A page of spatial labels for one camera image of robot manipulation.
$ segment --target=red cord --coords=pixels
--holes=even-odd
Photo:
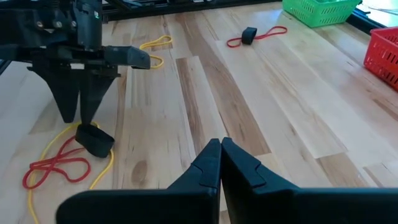
[[[282,31],[272,32],[272,31],[275,30],[275,29],[282,29]],[[286,28],[286,27],[284,27],[284,26],[274,26],[273,28],[271,28],[271,29],[270,29],[268,32],[266,32],[265,34],[256,36],[256,37],[254,38],[254,40],[261,40],[261,39],[264,39],[264,38],[266,38],[266,37],[270,37],[270,36],[272,36],[272,35],[286,34],[286,33],[287,33],[287,28]],[[238,44],[236,44],[236,45],[230,44],[230,42],[236,41],[236,40],[239,41]],[[242,44],[242,41],[241,41],[241,40],[242,40],[241,37],[232,38],[232,39],[230,39],[230,40],[228,40],[228,41],[226,42],[226,45],[228,45],[228,47],[231,47],[231,48],[239,47],[239,46]]]
[[[62,174],[71,183],[76,183],[76,182],[79,182],[79,181],[83,180],[84,178],[86,178],[91,171],[91,166],[90,166],[90,163],[87,161],[87,159],[82,158],[82,157],[62,159],[74,152],[78,152],[78,151],[81,151],[84,149],[84,148],[78,148],[78,149],[73,149],[71,151],[68,151],[66,153],[62,153],[62,151],[65,149],[65,147],[68,144],[70,144],[73,140],[75,140],[75,136],[72,136],[70,139],[66,140],[65,143],[63,143],[63,145],[61,146],[60,150],[58,151],[58,153],[55,157],[31,163],[29,165],[29,171],[26,172],[26,174],[22,180],[22,185],[24,186],[24,188],[31,190],[31,189],[35,189],[36,187],[42,185],[43,182],[46,180],[46,178],[51,173],[51,171]],[[87,165],[86,172],[81,177],[79,177],[77,179],[71,179],[71,178],[69,178],[69,175],[64,170],[55,167],[55,165],[57,163],[64,164],[64,163],[69,163],[69,162],[84,162]],[[28,186],[27,179],[30,176],[30,174],[35,170],[44,170],[45,174],[35,185]]]

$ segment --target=red basket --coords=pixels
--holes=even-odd
[[[398,90],[398,27],[374,29],[364,65]]]

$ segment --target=wooden table surface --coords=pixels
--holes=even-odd
[[[226,46],[248,26],[261,34],[276,25],[289,32]],[[272,3],[110,22],[103,43],[138,47],[164,34],[173,43],[150,50],[164,66],[121,67],[95,116],[116,139],[114,166],[97,189],[166,188],[224,136],[301,187],[398,186],[398,94],[363,68],[368,35],[348,24],[311,30]],[[25,66],[14,62],[0,76],[0,223],[33,223],[22,177],[67,126],[46,83]],[[92,165],[86,180],[50,174],[34,190],[41,223],[53,223],[57,206],[108,163],[79,156]],[[85,169],[62,167],[72,177]]]

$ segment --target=yellow rope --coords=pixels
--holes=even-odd
[[[169,40],[166,41],[166,42],[159,42],[159,41],[161,41],[162,39],[165,39],[165,38],[167,38]],[[139,49],[142,50],[142,49],[145,49],[145,48],[148,48],[148,47],[155,47],[155,46],[161,46],[161,45],[165,45],[165,44],[171,44],[172,42],[173,42],[173,38],[171,36],[163,35],[162,37],[159,37],[156,40],[141,44],[141,46],[139,46]],[[152,69],[160,68],[164,64],[164,60],[161,57],[158,57],[158,56],[155,56],[155,55],[149,55],[149,56],[151,58],[154,58],[154,59],[160,61],[159,64],[152,65],[152,66],[150,66],[150,68],[152,68]]]
[[[99,128],[100,126],[98,125],[98,123],[93,122],[94,125]],[[47,144],[47,146],[44,148],[44,150],[42,151],[42,154],[40,155],[40,161],[42,161],[45,156],[47,155],[51,145],[58,140],[58,138],[61,137],[61,135],[65,134],[67,131],[71,130],[72,128],[75,128],[79,125],[80,123],[75,123],[75,124],[71,124],[69,125],[67,128],[65,128],[63,131],[61,131],[61,133],[57,134],[57,136],[55,138],[53,138],[50,143]],[[111,158],[108,162],[108,165],[105,167],[105,169],[97,176],[97,178],[93,181],[93,183],[90,185],[90,190],[93,189],[95,187],[95,185],[98,183],[98,181],[101,180],[101,178],[105,175],[105,173],[109,170],[109,168],[111,168],[112,164],[113,164],[113,150],[111,150]],[[29,178],[29,185],[33,185],[36,179],[36,173],[33,171],[32,175]],[[33,207],[33,202],[32,202],[32,198],[33,198],[33,191],[31,189],[29,189],[27,191],[27,207],[29,209],[29,213],[32,215],[33,220],[35,222],[35,224],[39,224],[39,219],[37,218],[37,215],[35,213],[34,207]]]

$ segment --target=green basket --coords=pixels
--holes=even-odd
[[[342,23],[361,0],[283,0],[285,11],[314,28]]]

